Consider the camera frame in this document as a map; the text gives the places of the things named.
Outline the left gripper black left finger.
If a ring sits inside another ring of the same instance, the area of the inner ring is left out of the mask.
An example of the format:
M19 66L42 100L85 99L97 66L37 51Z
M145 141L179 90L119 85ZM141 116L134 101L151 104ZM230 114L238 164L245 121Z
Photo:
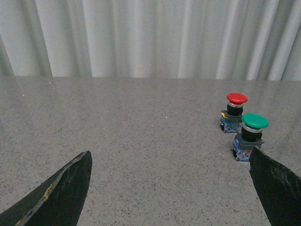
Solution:
M85 151L0 215L2 226L75 226L81 215L92 171Z

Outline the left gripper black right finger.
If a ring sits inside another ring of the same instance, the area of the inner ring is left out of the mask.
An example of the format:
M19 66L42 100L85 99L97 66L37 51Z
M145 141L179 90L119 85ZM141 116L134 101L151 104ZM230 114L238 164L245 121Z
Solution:
M250 175L272 226L301 224L301 177L254 147Z

